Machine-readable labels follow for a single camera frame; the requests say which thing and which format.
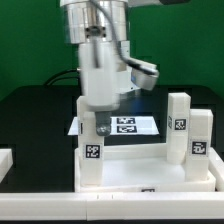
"white foam block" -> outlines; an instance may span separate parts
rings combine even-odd
[[[182,164],[188,144],[191,98],[186,93],[170,93],[167,113],[167,161]]]
[[[104,137],[96,134],[95,114],[85,112],[81,153],[81,185],[100,185],[103,171]]]
[[[0,149],[0,182],[3,180],[13,164],[12,150]]]
[[[213,115],[210,110],[190,111],[186,180],[206,180],[209,165]]]

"white foam frame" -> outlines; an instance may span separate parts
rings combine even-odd
[[[210,151],[209,169],[223,190],[224,164]],[[224,192],[0,194],[0,220],[117,219],[224,219]]]

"green backdrop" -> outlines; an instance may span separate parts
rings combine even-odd
[[[159,65],[159,84],[204,85],[224,97],[224,0],[131,9],[129,20],[132,56]],[[0,1],[0,99],[77,65],[58,0]]]

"white block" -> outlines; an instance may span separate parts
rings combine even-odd
[[[212,123],[211,110],[190,111],[189,143],[186,155],[186,180],[188,181],[207,179]]]
[[[209,170],[216,178],[216,189],[224,191],[224,163],[213,148],[209,150]]]
[[[86,220],[86,200],[74,193],[1,194],[0,220]]]
[[[104,137],[96,133],[96,119],[93,112],[84,114],[82,137],[81,185],[100,185],[103,172]]]
[[[191,98],[186,93],[170,93],[167,112],[167,161],[182,164],[188,144]]]
[[[78,147],[83,144],[84,136],[83,132],[83,122],[84,114],[88,111],[88,105],[86,103],[86,97],[80,96],[76,102],[77,105],[77,119],[78,119]]]
[[[3,180],[13,164],[12,150],[0,149],[0,182]]]

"black surface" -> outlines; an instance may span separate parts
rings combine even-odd
[[[208,88],[200,86],[156,87],[152,92],[142,91],[139,97],[122,100],[120,109],[113,115],[152,115],[160,135],[110,136],[106,138],[105,144],[165,142],[168,92],[186,92],[192,97],[192,108],[212,110],[212,146],[222,156],[224,101]],[[78,96],[76,87],[30,86],[17,89],[0,102],[0,148],[12,148],[14,161],[0,184],[0,193],[73,192],[73,149],[77,147],[77,137],[67,136],[67,133],[76,116],[75,101]]]

